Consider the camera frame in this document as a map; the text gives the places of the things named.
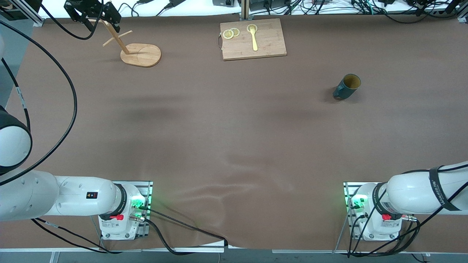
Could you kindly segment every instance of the lime slice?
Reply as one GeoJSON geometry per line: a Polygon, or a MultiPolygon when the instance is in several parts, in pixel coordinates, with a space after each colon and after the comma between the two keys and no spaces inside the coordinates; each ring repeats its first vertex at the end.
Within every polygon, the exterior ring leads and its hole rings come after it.
{"type": "Polygon", "coordinates": [[[231,30],[234,32],[234,37],[237,37],[241,34],[241,31],[237,28],[231,28],[231,30]]]}
{"type": "Polygon", "coordinates": [[[230,29],[225,30],[225,31],[223,32],[223,37],[224,37],[225,39],[231,39],[231,38],[234,37],[234,32],[233,32],[232,30],[230,30],[230,29]]]}

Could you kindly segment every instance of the gray floor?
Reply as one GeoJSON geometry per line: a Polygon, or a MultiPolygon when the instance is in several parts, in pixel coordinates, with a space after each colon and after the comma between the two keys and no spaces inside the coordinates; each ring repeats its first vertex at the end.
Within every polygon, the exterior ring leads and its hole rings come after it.
{"type": "MultiPolygon", "coordinates": [[[[15,21],[11,25],[18,28],[27,35],[32,33],[31,21],[15,21]]],[[[6,44],[5,60],[10,68],[16,74],[21,64],[22,58],[28,45],[27,40],[14,32],[0,27],[6,44]]],[[[8,76],[5,68],[0,68],[0,105],[5,106],[11,92],[13,82],[8,76]]],[[[34,262],[48,263],[51,258],[49,252],[0,252],[0,263],[9,262],[34,262]]],[[[429,260],[432,263],[458,263],[468,262],[468,255],[431,255],[429,260]]],[[[218,254],[200,253],[188,256],[173,256],[170,253],[163,252],[126,252],[119,255],[103,255],[93,252],[62,252],[60,253],[59,263],[136,263],[136,262],[164,262],[164,263],[216,263],[218,254]]],[[[318,263],[415,263],[411,255],[399,254],[395,256],[382,258],[346,258],[344,255],[325,255],[325,254],[273,254],[271,250],[254,249],[226,249],[225,253],[220,254],[222,263],[266,263],[266,262],[318,262],[318,263]]]]}

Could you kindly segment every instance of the red button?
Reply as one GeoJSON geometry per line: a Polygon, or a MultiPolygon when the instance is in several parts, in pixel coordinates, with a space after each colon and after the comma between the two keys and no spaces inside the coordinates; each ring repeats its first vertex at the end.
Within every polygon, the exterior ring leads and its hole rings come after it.
{"type": "Polygon", "coordinates": [[[124,220],[124,215],[109,216],[110,218],[115,218],[117,220],[124,220]]]}
{"type": "Polygon", "coordinates": [[[392,219],[392,216],[391,216],[391,215],[387,215],[387,214],[383,214],[383,215],[382,215],[382,219],[383,219],[383,220],[390,220],[390,219],[392,219]]]}

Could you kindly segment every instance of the blue mug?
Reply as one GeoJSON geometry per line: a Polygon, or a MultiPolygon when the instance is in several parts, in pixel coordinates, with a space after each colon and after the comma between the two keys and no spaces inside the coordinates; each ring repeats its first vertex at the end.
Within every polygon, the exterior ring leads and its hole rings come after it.
{"type": "Polygon", "coordinates": [[[354,74],[347,74],[333,92],[335,99],[346,99],[361,86],[361,79],[354,74]]]}

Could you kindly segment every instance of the brown table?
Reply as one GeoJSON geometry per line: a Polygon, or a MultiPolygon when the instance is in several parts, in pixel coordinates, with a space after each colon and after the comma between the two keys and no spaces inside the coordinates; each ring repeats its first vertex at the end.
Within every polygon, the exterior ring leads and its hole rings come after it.
{"type": "MultiPolygon", "coordinates": [[[[282,16],[286,57],[224,62],[219,23],[237,19],[123,19],[122,31],[134,31],[126,43],[162,50],[152,68],[122,63],[115,43],[101,47],[109,38],[103,27],[88,41],[56,25],[36,28],[33,38],[68,71],[79,105],[72,132],[38,169],[152,180],[153,207],[233,246],[331,250],[346,214],[343,181],[386,181],[468,160],[466,25],[282,16]],[[333,87],[347,73],[363,85],[337,102],[333,87]]],[[[81,24],[66,27],[88,34],[81,24]]],[[[72,96],[57,67],[31,45],[18,81],[31,114],[31,164],[65,130],[72,96]]],[[[22,118],[15,95],[8,110],[22,118]]],[[[48,219],[97,241],[88,217],[48,219]]],[[[215,241],[157,222],[171,246],[215,241]]],[[[467,253],[465,225],[466,217],[438,216],[409,251],[467,253]]],[[[2,248],[68,246],[27,220],[0,227],[2,248]]],[[[153,232],[107,245],[161,247],[153,232]]],[[[362,243],[363,250],[375,246],[362,243]]]]}

